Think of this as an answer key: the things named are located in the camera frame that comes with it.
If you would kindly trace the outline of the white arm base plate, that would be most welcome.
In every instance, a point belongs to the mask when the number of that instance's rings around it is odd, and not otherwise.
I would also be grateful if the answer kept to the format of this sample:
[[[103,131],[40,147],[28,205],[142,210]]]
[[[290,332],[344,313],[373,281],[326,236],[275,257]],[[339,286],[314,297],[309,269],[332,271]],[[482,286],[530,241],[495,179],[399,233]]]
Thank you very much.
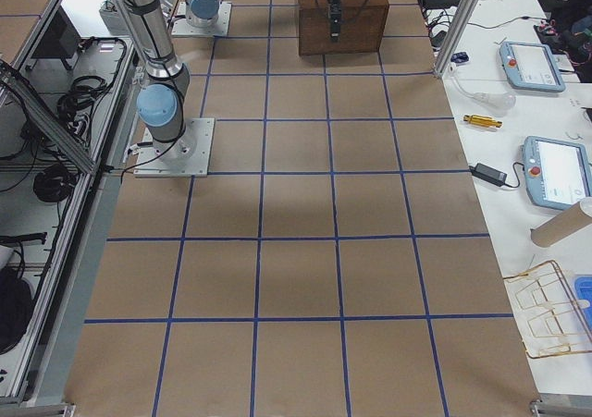
[[[171,30],[173,37],[226,37],[228,35],[231,3],[222,1],[217,16],[211,19],[195,17],[181,1],[175,11]]]
[[[186,118],[185,132],[171,150],[168,145],[157,143],[156,147],[141,148],[139,166],[132,169],[137,178],[188,178],[206,177],[214,137],[215,120]]]

